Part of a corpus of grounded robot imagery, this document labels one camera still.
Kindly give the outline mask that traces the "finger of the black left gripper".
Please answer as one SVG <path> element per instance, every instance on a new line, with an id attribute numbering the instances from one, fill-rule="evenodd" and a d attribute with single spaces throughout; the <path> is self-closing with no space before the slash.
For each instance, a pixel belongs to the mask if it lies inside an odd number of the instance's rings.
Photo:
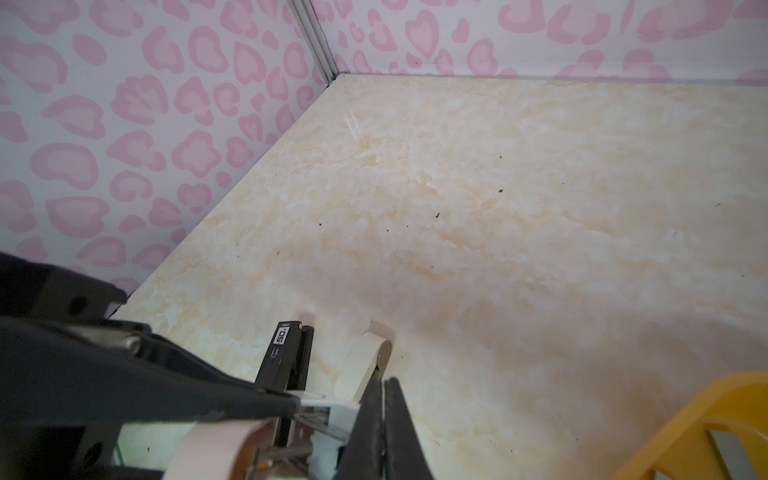
<path id="1" fill-rule="evenodd" d="M 299 399 L 231 377 L 159 336 L 140 357 L 51 323 L 1 321 L 4 423 L 185 422 L 291 417 Z"/>

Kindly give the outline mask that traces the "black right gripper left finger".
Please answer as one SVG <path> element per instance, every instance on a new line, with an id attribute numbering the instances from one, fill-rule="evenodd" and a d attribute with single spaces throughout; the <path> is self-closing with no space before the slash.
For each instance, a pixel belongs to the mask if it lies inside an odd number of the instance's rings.
<path id="1" fill-rule="evenodd" d="M 383 385 L 372 379 L 338 464 L 336 480 L 380 480 L 383 476 Z"/>

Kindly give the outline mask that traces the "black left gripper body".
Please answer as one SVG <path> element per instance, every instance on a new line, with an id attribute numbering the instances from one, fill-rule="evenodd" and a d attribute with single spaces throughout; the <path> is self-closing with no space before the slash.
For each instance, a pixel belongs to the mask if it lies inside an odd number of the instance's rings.
<path id="1" fill-rule="evenodd" d="M 172 342 L 109 320 L 119 288 L 49 264 L 1 257 L 1 476 L 160 479 L 118 458 L 126 414 L 158 414 L 149 367 L 173 371 Z"/>

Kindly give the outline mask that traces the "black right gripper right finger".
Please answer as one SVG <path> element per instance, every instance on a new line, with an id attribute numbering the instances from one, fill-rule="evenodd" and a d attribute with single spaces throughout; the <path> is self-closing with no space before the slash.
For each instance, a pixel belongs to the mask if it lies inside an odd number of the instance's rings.
<path id="1" fill-rule="evenodd" d="M 390 480 L 433 480 L 400 382 L 384 382 L 384 473 Z"/>

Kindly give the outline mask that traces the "white pink stapler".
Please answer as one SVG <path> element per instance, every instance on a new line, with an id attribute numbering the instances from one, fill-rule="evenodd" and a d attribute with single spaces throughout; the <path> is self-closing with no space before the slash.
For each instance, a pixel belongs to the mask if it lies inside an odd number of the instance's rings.
<path id="1" fill-rule="evenodd" d="M 364 390 L 383 377 L 394 332 L 371 322 L 354 342 L 330 395 L 298 391 L 293 419 L 200 423 L 184 437 L 164 479 L 331 479 L 349 442 Z"/>

